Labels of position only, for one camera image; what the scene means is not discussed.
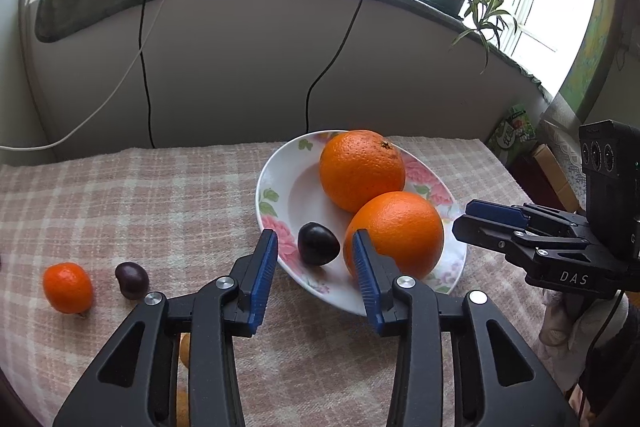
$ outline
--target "plaid tablecloth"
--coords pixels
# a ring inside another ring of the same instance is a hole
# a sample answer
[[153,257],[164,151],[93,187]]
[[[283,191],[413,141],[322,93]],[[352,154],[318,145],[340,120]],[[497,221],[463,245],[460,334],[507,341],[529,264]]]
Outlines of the plaid tablecloth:
[[[392,140],[427,163],[461,207],[472,198],[528,201],[477,140]],[[255,184],[277,145],[133,149],[0,170],[0,367],[44,426],[132,309],[113,276],[118,263],[142,264],[152,289],[174,297],[228,273],[253,250]],[[63,261],[81,264],[94,283],[86,319],[53,311],[44,297],[44,269]],[[471,289],[486,290],[533,344],[543,307],[521,270],[470,248],[454,293]],[[247,426],[383,426],[397,345],[277,269],[262,328],[235,341]],[[444,352],[444,423],[451,425],[449,344]]]

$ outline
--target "floral plate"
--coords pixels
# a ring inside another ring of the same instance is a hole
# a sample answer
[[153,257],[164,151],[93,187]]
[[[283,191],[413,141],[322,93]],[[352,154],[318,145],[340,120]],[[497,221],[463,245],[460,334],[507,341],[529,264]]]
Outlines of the floral plate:
[[[260,230],[278,235],[278,263],[308,292],[323,301],[357,315],[365,315],[362,296],[342,255],[321,267],[307,266],[300,259],[298,230],[309,221],[320,223],[342,242],[352,214],[335,206],[320,184],[318,163],[324,145],[344,131],[305,134],[271,155],[255,189],[255,212]],[[436,207],[445,230],[442,256],[424,281],[435,291],[450,293],[462,275],[466,245],[452,233],[460,208],[449,189],[418,158],[398,147],[406,170],[404,190],[420,194]]]

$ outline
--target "large orange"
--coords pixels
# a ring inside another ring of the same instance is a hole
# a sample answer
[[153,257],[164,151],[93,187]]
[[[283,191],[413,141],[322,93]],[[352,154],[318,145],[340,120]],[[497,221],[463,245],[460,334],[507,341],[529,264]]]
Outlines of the large orange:
[[380,255],[392,257],[400,271],[423,279],[436,266],[444,245],[444,228],[433,205],[410,192],[388,192],[365,204],[353,216],[342,251],[355,277],[353,233],[366,229]]
[[404,188],[404,164],[398,149],[380,134],[349,131],[324,146],[320,182],[335,204],[357,212],[376,196]]
[[44,295],[62,313],[83,313],[94,301],[94,289],[87,273],[75,263],[49,266],[42,276]]

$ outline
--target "dark plum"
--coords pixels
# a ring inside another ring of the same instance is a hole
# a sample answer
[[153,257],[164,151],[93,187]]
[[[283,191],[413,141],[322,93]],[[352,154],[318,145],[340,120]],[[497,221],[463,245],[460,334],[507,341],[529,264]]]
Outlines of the dark plum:
[[327,227],[311,222],[298,232],[298,251],[305,263],[322,266],[338,257],[340,241]]
[[132,301],[142,299],[149,291],[149,276],[146,270],[137,263],[120,263],[116,266],[116,279],[120,284],[120,292]]

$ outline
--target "snack package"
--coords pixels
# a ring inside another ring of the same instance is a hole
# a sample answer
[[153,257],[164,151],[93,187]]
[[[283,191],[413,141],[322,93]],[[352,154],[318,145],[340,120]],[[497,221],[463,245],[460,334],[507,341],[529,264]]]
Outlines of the snack package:
[[508,167],[522,153],[529,152],[536,143],[536,133],[521,104],[511,107],[486,143],[498,160]]

